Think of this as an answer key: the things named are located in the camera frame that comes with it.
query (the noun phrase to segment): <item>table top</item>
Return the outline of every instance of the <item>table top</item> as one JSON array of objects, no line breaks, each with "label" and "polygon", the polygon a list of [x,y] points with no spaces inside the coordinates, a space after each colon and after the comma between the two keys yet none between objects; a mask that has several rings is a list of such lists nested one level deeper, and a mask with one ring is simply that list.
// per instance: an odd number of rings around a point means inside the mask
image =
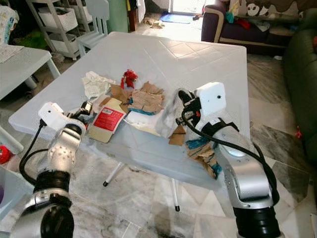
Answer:
[{"label": "table top", "polygon": [[[227,112],[243,135],[250,137],[246,49],[241,46],[189,43],[166,38],[113,32],[86,56],[53,81],[9,118],[19,131],[34,134],[38,110],[45,102],[56,102],[65,111],[87,100],[81,78],[94,71],[120,82],[127,69],[139,75],[136,88],[150,81],[163,88],[166,101],[179,87],[194,90],[208,82],[222,82],[226,90]],[[41,132],[52,138],[50,128]],[[190,160],[185,146],[173,146],[162,137],[139,131],[122,122],[109,143],[84,138],[82,148],[101,156],[133,164],[211,190],[221,187],[203,167]]]},{"label": "table top", "polygon": [[48,51],[24,47],[0,63],[0,99],[24,82],[51,58]]}]

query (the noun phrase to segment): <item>couch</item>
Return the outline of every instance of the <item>couch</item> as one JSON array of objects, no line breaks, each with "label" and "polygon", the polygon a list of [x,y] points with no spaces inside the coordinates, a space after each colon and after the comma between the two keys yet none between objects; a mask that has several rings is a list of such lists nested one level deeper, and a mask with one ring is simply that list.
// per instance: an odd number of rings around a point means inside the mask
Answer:
[{"label": "couch", "polygon": [[317,162],[317,8],[304,12],[283,56],[286,84],[307,158]]},{"label": "couch", "polygon": [[[268,11],[264,11],[264,7],[257,7],[254,3],[250,3],[250,0],[231,0],[230,3],[223,0],[207,0],[201,40],[245,46],[247,52],[251,54],[281,56],[294,34],[285,25],[297,24],[300,16],[298,12],[308,5],[315,4],[317,4],[316,0],[306,0],[305,5],[282,5],[277,9],[271,5],[267,6]],[[251,27],[246,29],[240,24],[229,23],[226,14],[232,14],[244,20],[264,20],[270,23],[270,28],[261,31],[256,25],[251,24]]]}]

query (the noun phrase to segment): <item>dark green sofa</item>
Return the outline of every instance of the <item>dark green sofa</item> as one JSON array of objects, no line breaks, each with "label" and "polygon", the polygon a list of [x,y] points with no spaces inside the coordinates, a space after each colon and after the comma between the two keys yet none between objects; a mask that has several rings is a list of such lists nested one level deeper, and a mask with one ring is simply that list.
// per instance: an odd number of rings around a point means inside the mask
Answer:
[{"label": "dark green sofa", "polygon": [[304,150],[317,163],[317,54],[313,39],[317,36],[317,8],[304,12],[298,31],[283,57],[286,84],[297,125],[303,134]]}]

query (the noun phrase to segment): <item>purple sofa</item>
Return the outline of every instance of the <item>purple sofa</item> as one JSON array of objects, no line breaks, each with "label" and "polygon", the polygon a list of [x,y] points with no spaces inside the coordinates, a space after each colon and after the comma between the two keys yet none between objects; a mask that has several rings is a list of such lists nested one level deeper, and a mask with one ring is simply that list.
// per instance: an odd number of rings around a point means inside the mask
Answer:
[{"label": "purple sofa", "polygon": [[226,5],[220,0],[207,0],[202,27],[202,41],[241,45],[250,54],[282,56],[293,33],[269,29],[262,32],[257,26],[245,29],[226,20]]}]

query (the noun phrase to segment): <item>blue mat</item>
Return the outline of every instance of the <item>blue mat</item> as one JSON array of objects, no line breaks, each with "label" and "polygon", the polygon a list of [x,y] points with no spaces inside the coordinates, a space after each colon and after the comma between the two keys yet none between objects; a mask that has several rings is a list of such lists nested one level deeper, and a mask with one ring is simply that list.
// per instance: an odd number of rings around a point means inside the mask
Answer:
[{"label": "blue mat", "polygon": [[164,22],[174,22],[174,23],[189,24],[189,23],[191,23],[193,21],[193,16],[167,14],[167,15],[161,16],[160,20],[164,21]]}]

